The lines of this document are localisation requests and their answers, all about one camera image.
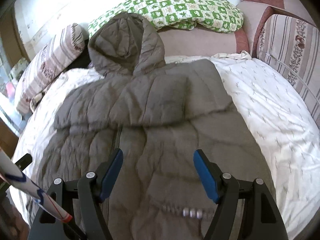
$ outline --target striped sofa cushion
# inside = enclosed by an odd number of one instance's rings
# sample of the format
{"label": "striped sofa cushion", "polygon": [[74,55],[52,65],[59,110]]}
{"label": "striped sofa cushion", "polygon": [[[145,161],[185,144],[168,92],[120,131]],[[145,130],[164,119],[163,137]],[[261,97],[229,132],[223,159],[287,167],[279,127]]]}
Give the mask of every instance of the striped sofa cushion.
{"label": "striped sofa cushion", "polygon": [[83,51],[84,39],[78,24],[64,28],[34,57],[16,88],[14,105],[26,114],[32,98],[43,91]]}
{"label": "striped sofa cushion", "polygon": [[277,70],[302,97],[320,127],[320,32],[289,16],[275,14],[265,23],[257,57]]}

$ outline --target blue gripper pad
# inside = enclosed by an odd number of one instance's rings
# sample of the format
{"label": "blue gripper pad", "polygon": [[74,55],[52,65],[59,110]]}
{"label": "blue gripper pad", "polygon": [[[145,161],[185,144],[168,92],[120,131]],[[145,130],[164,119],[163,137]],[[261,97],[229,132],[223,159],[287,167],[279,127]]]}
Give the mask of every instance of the blue gripper pad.
{"label": "blue gripper pad", "polygon": [[122,150],[118,150],[116,153],[116,156],[110,165],[110,168],[108,169],[107,173],[105,174],[102,185],[101,185],[101,193],[99,195],[101,203],[110,197],[111,191],[113,189],[113,186],[116,183],[116,180],[118,178],[119,172],[121,170],[123,164],[123,152]]}
{"label": "blue gripper pad", "polygon": [[195,165],[195,168],[200,177],[202,185],[207,193],[208,198],[212,199],[213,202],[217,204],[220,199],[217,190],[217,183],[214,180],[212,174],[210,173],[208,167],[204,163],[204,160],[200,156],[198,150],[196,150],[193,154],[193,163]]}

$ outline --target green patterned pillow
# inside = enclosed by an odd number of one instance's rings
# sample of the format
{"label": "green patterned pillow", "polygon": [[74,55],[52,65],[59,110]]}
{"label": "green patterned pillow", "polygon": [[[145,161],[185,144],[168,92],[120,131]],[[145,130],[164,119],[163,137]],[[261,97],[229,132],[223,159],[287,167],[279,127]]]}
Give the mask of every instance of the green patterned pillow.
{"label": "green patterned pillow", "polygon": [[92,21],[90,37],[122,11],[143,15],[157,30],[165,26],[192,30],[200,23],[217,32],[231,33],[243,24],[242,11],[227,0],[127,0]]}

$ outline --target dark cloth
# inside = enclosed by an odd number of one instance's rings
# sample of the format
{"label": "dark cloth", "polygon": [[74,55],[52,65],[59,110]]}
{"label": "dark cloth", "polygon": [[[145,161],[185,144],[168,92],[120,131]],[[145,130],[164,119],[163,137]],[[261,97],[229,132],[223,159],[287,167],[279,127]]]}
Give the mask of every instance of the dark cloth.
{"label": "dark cloth", "polygon": [[88,68],[91,62],[89,51],[88,51],[88,43],[89,43],[89,40],[84,41],[83,52],[67,68],[65,68],[63,72],[67,72],[68,70],[73,68]]}
{"label": "dark cloth", "polygon": [[[216,205],[193,165],[199,148],[223,172],[262,178],[273,189],[265,158],[210,61],[165,65],[154,27],[127,13],[92,37],[89,53],[106,77],[73,90],[58,110],[57,133],[37,174],[40,187],[47,190],[57,177],[79,179],[121,148],[124,164],[102,206],[117,240],[202,239]],[[185,207],[206,217],[184,218]],[[29,210],[33,217],[36,209]],[[236,239],[241,210],[230,239]]]}

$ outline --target white bed sheet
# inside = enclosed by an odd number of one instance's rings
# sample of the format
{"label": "white bed sheet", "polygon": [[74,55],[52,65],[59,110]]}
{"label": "white bed sheet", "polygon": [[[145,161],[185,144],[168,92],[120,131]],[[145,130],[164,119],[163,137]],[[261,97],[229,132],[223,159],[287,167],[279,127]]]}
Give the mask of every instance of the white bed sheet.
{"label": "white bed sheet", "polygon": [[[217,67],[225,89],[233,98],[266,158],[276,189],[276,202],[289,239],[294,239],[320,207],[319,130],[294,88],[274,69],[258,59],[167,57],[166,62],[207,58]],[[93,69],[61,74],[30,118],[13,161],[30,153],[33,163],[25,174],[35,179],[39,162],[54,135],[55,113],[74,88],[102,78]],[[10,187],[17,209],[27,220],[26,196]]]}

